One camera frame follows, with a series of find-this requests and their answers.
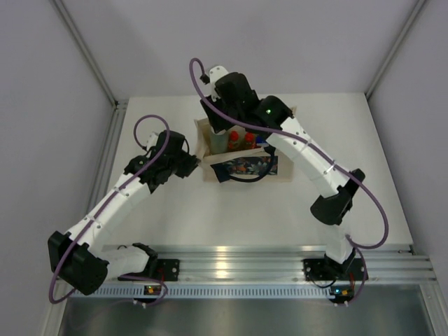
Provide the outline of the beige canvas tote bag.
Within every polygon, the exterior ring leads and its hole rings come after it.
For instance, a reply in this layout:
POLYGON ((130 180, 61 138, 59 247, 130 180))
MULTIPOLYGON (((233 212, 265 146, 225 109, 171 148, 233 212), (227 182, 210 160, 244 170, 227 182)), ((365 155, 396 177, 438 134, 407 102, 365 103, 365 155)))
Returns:
POLYGON ((270 162, 271 171, 263 179, 266 182, 289 182, 293 179, 293 162, 279 150, 273 157, 264 148, 238 149, 213 154, 211 151, 211 127, 204 118, 195 121, 197 128, 196 156, 201 160, 202 177, 205 182, 221 182, 227 173, 238 179, 254 179, 263 173, 270 162))

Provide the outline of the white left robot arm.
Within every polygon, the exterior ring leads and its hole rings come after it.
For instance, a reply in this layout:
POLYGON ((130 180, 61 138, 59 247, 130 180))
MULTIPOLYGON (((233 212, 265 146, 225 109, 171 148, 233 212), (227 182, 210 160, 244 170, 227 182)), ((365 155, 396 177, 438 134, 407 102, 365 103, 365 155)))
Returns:
POLYGON ((190 154, 185 136, 175 131, 152 133, 146 154, 131 159, 117 183, 94 209, 65 233, 48 239, 54 275, 84 294, 93 294, 105 281, 136 276, 160 277, 158 253, 142 243, 105 251, 104 246, 127 215, 175 175, 185 178, 200 160, 190 154))

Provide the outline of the green pump bottle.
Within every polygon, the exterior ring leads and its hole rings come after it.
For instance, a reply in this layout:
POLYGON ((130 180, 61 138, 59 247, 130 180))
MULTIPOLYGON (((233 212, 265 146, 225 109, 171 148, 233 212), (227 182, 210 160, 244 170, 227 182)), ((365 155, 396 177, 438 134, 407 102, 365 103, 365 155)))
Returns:
POLYGON ((212 155, 225 153, 228 149, 228 133, 222 130, 215 133, 210 131, 210 153, 212 155))

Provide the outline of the blue pump bottle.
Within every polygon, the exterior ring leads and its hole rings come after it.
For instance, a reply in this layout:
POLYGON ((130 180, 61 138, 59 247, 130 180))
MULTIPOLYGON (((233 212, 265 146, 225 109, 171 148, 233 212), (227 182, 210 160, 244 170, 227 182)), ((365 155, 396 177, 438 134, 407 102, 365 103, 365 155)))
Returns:
POLYGON ((261 136, 257 136, 255 138, 255 146, 262 148, 268 146, 268 143, 261 136))

